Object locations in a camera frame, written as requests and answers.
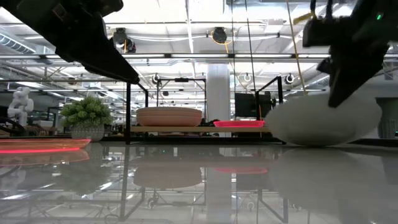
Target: wooden shelf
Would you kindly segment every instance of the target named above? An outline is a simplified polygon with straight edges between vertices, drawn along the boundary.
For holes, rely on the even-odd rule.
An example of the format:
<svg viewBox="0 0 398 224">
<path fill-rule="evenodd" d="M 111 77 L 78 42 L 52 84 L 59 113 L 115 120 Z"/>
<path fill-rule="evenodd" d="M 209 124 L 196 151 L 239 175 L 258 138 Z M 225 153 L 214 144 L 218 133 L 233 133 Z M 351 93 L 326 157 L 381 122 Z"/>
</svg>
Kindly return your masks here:
<svg viewBox="0 0 398 224">
<path fill-rule="evenodd" d="M 184 132 L 184 133 L 269 133 L 267 127 L 261 128 L 216 128 L 216 127 L 140 127 L 132 126 L 131 132 Z"/>
</svg>

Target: ceiling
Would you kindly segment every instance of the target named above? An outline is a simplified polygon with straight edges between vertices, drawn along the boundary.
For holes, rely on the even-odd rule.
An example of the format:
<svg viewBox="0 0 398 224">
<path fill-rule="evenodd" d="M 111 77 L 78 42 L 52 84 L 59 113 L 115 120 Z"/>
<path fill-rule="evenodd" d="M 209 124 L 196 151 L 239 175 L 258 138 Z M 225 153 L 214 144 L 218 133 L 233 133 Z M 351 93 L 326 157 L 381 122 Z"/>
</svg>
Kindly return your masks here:
<svg viewBox="0 0 398 224">
<path fill-rule="evenodd" d="M 124 1 L 124 7 L 119 12 L 112 13 L 104 18 L 108 35 L 117 27 L 125 27 L 126 32 L 132 38 L 137 47 L 137 54 L 292 54 L 294 45 L 292 36 L 297 42 L 297 51 L 301 54 L 327 54 L 326 47 L 303 49 L 301 46 L 302 29 L 304 22 L 293 26 L 293 34 L 290 30 L 289 14 L 285 1 L 274 0 L 273 2 L 263 3 L 260 1 L 248 1 L 248 9 L 242 2 L 234 1 L 233 9 L 231 5 L 226 5 L 223 0 L 128 0 Z M 325 13 L 325 1 L 319 1 L 317 4 L 317 14 Z M 309 1 L 291 1 L 289 4 L 292 18 L 301 16 L 309 11 Z M 334 16 L 346 16 L 352 11 L 353 5 L 335 4 Z M 211 38 L 211 32 L 215 27 L 224 27 L 229 39 L 232 40 L 234 32 L 234 41 L 228 45 L 214 43 Z M 6 10 L 0 9 L 0 33 L 6 33 L 13 36 L 18 41 L 31 47 L 46 46 L 54 50 L 54 47 L 38 35 L 34 30 L 25 26 Z M 18 52 L 0 45 L 0 54 L 19 54 Z M 102 79 L 95 74 L 90 74 L 79 64 L 66 63 L 63 60 L 52 60 L 53 64 L 46 65 L 34 60 L 5 60 L 8 65 L 13 65 L 23 71 L 29 71 L 30 75 L 23 72 L 17 72 L 16 77 L 8 77 L 6 70 L 0 73 L 3 79 L 24 79 L 24 80 L 67 80 L 76 79 Z M 161 78 L 205 78 L 208 64 L 214 63 L 211 60 L 175 60 L 175 59 L 131 59 L 131 65 L 140 73 L 141 83 L 146 89 L 154 90 L 152 77 L 158 74 Z M 300 69 L 304 80 L 316 80 L 317 77 L 325 75 L 318 73 L 316 69 L 317 60 L 302 60 Z M 217 63 L 228 64 L 231 75 L 232 89 L 236 85 L 237 90 L 246 91 L 246 89 L 260 88 L 278 75 L 293 74 L 298 76 L 297 63 L 294 60 L 282 61 L 261 61 L 256 60 L 253 64 L 250 60 L 238 61 L 233 65 L 233 61 L 225 59 Z M 252 75 L 254 71 L 255 83 L 246 81 L 246 75 Z M 98 85 L 101 89 L 126 89 L 122 82 L 101 82 Z M 284 89 L 300 88 L 298 78 L 291 85 L 284 85 Z M 87 89 L 87 83 L 81 82 L 70 85 L 66 82 L 44 83 L 44 89 L 64 90 L 80 89 L 81 92 L 58 92 L 60 96 L 52 95 L 59 101 L 66 102 L 64 96 L 83 97 L 83 90 Z M 191 92 L 173 92 L 166 98 L 164 103 L 171 103 L 174 98 L 202 98 L 203 92 L 200 87 L 193 83 L 169 83 L 164 89 L 192 89 Z M 143 106 L 143 93 L 139 93 L 137 86 L 132 87 L 132 100 Z M 119 97 L 117 103 L 122 103 L 126 99 L 125 91 L 115 91 Z M 194 108 L 201 108 L 203 102 L 190 102 L 189 105 Z"/>
</svg>

